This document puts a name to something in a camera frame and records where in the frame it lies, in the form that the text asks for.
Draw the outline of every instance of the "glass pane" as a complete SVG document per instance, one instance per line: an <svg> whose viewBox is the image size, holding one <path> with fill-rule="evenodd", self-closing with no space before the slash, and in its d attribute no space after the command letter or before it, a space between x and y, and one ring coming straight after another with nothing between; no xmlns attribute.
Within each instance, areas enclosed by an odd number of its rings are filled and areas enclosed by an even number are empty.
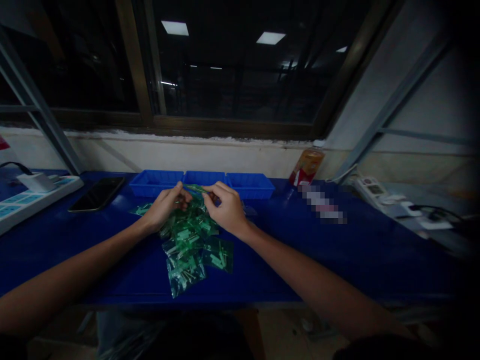
<svg viewBox="0 0 480 360"><path fill-rule="evenodd" d="M0 105L20 105L20 101L14 94L3 74L0 73Z"/></svg>
<svg viewBox="0 0 480 360"><path fill-rule="evenodd" d="M154 113L311 123L371 1L134 5Z"/></svg>
<svg viewBox="0 0 480 360"><path fill-rule="evenodd" d="M138 111L114 0L16 4L3 29L49 106Z"/></svg>

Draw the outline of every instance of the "charger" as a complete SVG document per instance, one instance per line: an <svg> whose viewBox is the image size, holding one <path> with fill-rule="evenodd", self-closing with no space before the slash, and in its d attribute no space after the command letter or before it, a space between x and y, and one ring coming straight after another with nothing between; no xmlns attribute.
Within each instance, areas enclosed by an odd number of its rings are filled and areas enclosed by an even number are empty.
<svg viewBox="0 0 480 360"><path fill-rule="evenodd" d="M16 178L25 185L28 190L31 190L34 193L48 193L57 187L54 184L53 178L46 176L43 172L32 172L28 167L19 162L4 162L3 164L0 164L0 168L9 164L17 166L23 172L22 175L19 175Z"/></svg>
<svg viewBox="0 0 480 360"><path fill-rule="evenodd" d="M16 178L34 193L48 193L57 187L43 172L32 172L31 175L24 173Z"/></svg>

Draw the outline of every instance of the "power adapter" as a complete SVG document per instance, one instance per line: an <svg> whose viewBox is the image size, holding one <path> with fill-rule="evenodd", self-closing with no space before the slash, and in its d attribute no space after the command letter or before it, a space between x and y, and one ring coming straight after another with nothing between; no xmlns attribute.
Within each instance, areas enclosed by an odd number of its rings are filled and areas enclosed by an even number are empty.
<svg viewBox="0 0 480 360"><path fill-rule="evenodd" d="M32 172L31 175L23 173L16 178L35 193L48 193L57 187L43 172Z"/></svg>

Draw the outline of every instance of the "hand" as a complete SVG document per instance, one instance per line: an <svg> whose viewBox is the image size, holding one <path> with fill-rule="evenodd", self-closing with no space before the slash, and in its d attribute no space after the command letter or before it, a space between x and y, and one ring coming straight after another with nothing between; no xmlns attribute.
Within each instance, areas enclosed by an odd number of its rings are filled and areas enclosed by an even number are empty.
<svg viewBox="0 0 480 360"><path fill-rule="evenodd" d="M210 217L222 228L239 238L249 226L239 193L221 181L217 181L216 184L212 186L202 187L208 192L211 192L212 196L219 197L221 201L220 206L217 207L211 196L205 193L202 194Z"/></svg>
<svg viewBox="0 0 480 360"><path fill-rule="evenodd" d="M192 194L183 188L179 181L174 188L163 190L150 209L138 220L148 234L160 231L173 209L187 210Z"/></svg>

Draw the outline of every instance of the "window frame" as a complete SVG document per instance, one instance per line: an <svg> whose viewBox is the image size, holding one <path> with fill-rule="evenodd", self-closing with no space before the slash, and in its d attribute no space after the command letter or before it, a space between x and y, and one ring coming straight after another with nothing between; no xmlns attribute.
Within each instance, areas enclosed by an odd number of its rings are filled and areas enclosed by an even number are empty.
<svg viewBox="0 0 480 360"><path fill-rule="evenodd" d="M371 9L349 47L339 72L327 89L313 123L153 114L132 0L115 0L115 6L139 112L54 107L51 110L64 128L72 130L120 129L133 133L203 138L324 139L333 128L404 2L405 0L374 0L372 2ZM12 124L24 122L23 114L6 115L4 119Z"/></svg>

